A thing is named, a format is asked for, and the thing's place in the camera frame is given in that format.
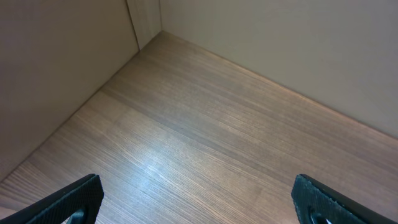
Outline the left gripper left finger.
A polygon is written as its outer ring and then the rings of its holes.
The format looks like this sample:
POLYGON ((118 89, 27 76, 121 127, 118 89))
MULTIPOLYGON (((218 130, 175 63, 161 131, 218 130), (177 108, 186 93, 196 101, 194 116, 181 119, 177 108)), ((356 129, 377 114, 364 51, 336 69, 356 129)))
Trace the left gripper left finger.
POLYGON ((2 224, 90 224, 96 221, 104 191, 99 175, 89 174, 1 220, 2 224))

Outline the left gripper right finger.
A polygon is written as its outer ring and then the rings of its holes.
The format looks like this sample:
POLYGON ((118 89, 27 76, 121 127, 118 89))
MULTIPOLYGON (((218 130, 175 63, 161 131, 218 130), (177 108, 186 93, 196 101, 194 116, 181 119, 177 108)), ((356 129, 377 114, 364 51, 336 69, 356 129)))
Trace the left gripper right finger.
POLYGON ((397 224, 305 174, 291 196, 300 224, 397 224))

